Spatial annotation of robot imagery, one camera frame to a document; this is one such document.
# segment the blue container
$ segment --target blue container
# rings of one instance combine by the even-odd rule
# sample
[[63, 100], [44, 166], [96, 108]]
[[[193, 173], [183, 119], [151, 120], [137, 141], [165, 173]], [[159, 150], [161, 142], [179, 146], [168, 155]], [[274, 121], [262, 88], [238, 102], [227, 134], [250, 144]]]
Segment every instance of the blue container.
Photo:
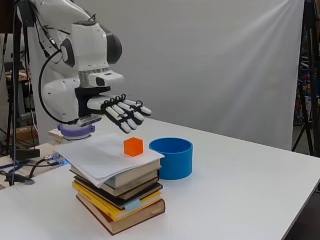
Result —
[[163, 154], [160, 178], [181, 179], [192, 172], [192, 143], [181, 138], [159, 138], [152, 141], [150, 149]]

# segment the book spine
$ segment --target book spine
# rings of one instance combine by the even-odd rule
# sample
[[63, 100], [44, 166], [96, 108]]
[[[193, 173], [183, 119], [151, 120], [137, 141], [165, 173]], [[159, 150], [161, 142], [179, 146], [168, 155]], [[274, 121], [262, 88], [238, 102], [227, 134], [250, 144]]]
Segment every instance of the book spine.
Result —
[[91, 194], [88, 194], [86, 191], [84, 191], [82, 188], [78, 187], [77, 184], [74, 182], [72, 183], [72, 187], [77, 190], [83, 197], [85, 197], [89, 202], [91, 202], [93, 205], [95, 205], [97, 208], [99, 208], [102, 212], [104, 212], [106, 215], [108, 215], [113, 221], [117, 220], [117, 213], [113, 212], [110, 208], [105, 206], [103, 203], [101, 203], [98, 199], [91, 196]]

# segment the white backdrop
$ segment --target white backdrop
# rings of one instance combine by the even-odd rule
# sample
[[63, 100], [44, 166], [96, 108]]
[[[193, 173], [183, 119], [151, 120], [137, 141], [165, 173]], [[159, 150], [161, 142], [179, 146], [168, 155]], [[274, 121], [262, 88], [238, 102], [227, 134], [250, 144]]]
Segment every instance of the white backdrop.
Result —
[[153, 118], [289, 149], [304, 0], [76, 0]]

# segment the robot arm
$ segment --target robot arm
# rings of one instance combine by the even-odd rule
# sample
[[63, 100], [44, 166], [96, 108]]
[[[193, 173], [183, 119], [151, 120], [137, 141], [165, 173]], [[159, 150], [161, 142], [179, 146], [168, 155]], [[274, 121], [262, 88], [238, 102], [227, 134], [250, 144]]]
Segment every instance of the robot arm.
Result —
[[[43, 87], [41, 74], [39, 78], [39, 96], [43, 92], [44, 102], [59, 113], [59, 122], [63, 123], [60, 129], [65, 130], [62, 133], [69, 137], [70, 131], [85, 132], [84, 129], [101, 119], [100, 115], [106, 115], [125, 133], [136, 129], [151, 111], [141, 101], [127, 100], [125, 94], [106, 95], [114, 84], [123, 81], [121, 74], [109, 69], [109, 63], [116, 63], [122, 54], [119, 39], [69, 0], [31, 2], [32, 8], [36, 9], [35, 24], [49, 26], [44, 30], [46, 39], [41, 39], [41, 42], [53, 39], [56, 49], [61, 51], [64, 64], [69, 66], [70, 72], [75, 73], [69, 74], [75, 77], [57, 79]], [[46, 49], [51, 56], [54, 50]], [[57, 65], [50, 60], [48, 58], [48, 65], [56, 70]]]

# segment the sheet of paper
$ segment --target sheet of paper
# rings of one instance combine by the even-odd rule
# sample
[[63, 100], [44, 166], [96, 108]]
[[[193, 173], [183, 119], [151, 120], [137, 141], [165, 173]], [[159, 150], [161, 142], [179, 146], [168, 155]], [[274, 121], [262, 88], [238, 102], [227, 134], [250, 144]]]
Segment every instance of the sheet of paper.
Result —
[[125, 138], [117, 134], [92, 136], [90, 138], [58, 145], [56, 151], [84, 174], [94, 185], [101, 186], [110, 177], [153, 162], [163, 157], [149, 148], [136, 157], [124, 154]]

